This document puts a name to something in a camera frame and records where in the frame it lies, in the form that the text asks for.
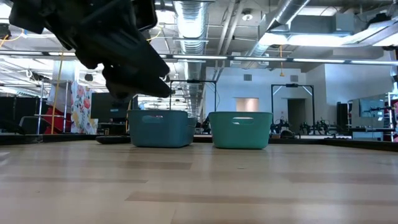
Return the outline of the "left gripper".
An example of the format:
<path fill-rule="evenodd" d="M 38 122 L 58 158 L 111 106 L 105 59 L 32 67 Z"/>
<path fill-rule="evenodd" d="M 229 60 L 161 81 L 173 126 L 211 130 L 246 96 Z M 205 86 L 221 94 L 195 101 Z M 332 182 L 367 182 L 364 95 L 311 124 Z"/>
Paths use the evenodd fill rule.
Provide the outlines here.
<path fill-rule="evenodd" d="M 170 87 L 159 78 L 169 66 L 137 30 L 131 1 L 44 1 L 43 17 L 45 27 L 87 68 L 105 62 L 127 65 L 106 65 L 102 71 L 114 98 L 170 96 Z"/>

